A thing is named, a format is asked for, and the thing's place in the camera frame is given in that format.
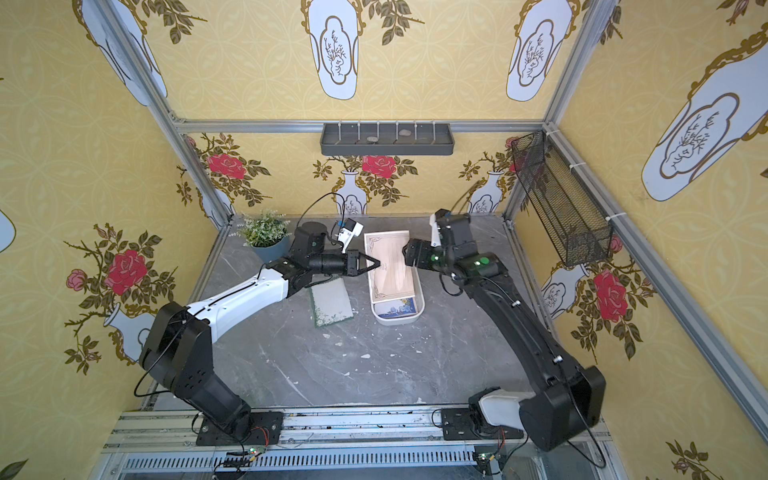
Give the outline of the white oval storage box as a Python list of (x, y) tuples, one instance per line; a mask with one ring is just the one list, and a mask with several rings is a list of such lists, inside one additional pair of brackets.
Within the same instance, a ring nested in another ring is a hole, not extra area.
[(409, 268), (412, 274), (414, 294), (410, 297), (377, 299), (374, 273), (367, 274), (370, 304), (376, 320), (385, 326), (405, 325), (415, 322), (424, 312), (425, 299), (418, 271)]

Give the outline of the green bordered stationery paper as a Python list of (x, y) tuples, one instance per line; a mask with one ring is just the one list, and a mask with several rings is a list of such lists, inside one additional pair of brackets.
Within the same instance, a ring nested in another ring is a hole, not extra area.
[(349, 295), (341, 278), (325, 281), (310, 289), (312, 318), (316, 328), (354, 317)]

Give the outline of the blue floral stationery paper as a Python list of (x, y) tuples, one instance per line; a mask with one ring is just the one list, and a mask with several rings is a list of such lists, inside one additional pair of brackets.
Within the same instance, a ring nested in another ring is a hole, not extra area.
[(413, 297), (376, 303), (374, 311), (377, 316), (384, 319), (411, 317), (417, 313)]

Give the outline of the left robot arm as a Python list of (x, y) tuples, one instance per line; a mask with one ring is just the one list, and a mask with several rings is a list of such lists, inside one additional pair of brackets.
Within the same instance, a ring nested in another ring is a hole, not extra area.
[(306, 222), (296, 228), (288, 253), (253, 277), (188, 306), (167, 303), (155, 316), (138, 364), (222, 433), (245, 441), (254, 428), (251, 407), (214, 372), (213, 345), (258, 311), (312, 287), (316, 275), (357, 277), (378, 268), (379, 260), (349, 247), (362, 231), (349, 219), (337, 236), (341, 246), (328, 248), (326, 226)]

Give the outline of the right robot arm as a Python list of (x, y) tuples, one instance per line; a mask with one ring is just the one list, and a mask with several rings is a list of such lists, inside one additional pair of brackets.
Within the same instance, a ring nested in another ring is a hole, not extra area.
[(445, 275), (490, 317), (518, 358), (533, 393), (520, 398), (491, 387), (473, 395), (469, 410), (477, 431), (523, 431), (536, 447), (551, 451), (599, 422), (606, 380), (583, 367), (555, 339), (520, 297), (506, 266), (481, 253), (471, 218), (446, 209), (430, 218), (432, 237), (403, 248), (408, 266)]

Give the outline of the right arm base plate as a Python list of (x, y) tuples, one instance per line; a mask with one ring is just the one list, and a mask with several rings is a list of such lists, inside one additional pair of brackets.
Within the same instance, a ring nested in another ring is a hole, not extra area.
[(458, 440), (518, 440), (525, 434), (511, 427), (488, 424), (482, 416), (469, 407), (442, 408), (432, 415), (433, 424), (442, 431), (443, 439)]

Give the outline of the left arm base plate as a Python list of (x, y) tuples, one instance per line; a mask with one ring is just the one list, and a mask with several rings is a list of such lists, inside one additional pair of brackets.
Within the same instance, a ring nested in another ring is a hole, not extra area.
[(197, 446), (243, 445), (273, 446), (279, 442), (284, 421), (280, 411), (251, 411), (238, 418), (231, 428), (221, 429), (205, 418), (197, 433)]

